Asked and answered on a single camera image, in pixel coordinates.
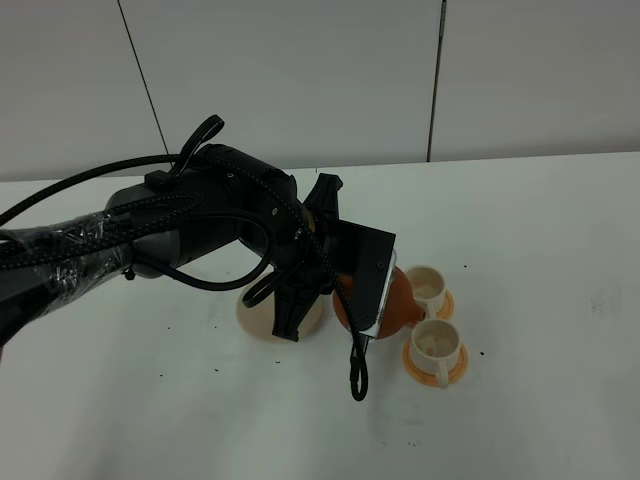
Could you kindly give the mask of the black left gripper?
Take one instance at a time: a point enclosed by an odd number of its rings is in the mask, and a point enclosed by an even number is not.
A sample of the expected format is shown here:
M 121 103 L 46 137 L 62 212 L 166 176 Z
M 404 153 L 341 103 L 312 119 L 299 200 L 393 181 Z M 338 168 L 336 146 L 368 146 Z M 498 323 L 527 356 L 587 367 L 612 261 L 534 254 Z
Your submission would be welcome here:
M 324 313 L 325 296 L 333 289 L 324 246 L 329 220 L 339 218 L 339 176 L 321 173 L 306 199 L 297 198 L 294 177 L 284 173 L 264 181 L 273 203 L 271 229 L 274 271 L 259 282 L 259 298 L 274 294 L 272 335 L 298 341 Z

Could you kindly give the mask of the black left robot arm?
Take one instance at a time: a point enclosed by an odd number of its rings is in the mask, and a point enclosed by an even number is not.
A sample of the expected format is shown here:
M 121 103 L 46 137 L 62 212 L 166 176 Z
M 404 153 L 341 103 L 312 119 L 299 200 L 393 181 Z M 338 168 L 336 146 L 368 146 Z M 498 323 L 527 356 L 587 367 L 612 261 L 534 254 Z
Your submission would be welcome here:
M 273 331 L 296 340 L 315 300 L 342 293 L 325 248 L 320 221 L 321 176 L 305 200 L 295 179 L 235 148 L 216 144 L 190 159 L 163 156 L 114 162 L 59 181 L 3 213 L 9 221 L 39 202 L 101 175 L 145 166 L 141 184 L 113 194 L 99 212 L 45 227 L 1 232 L 1 338 L 11 340 L 32 321 L 58 310 L 117 275 L 166 276 L 213 292 L 244 289 L 247 307 L 276 299 Z M 258 264 L 225 282 L 198 279 L 183 267 L 232 242 L 255 253 Z

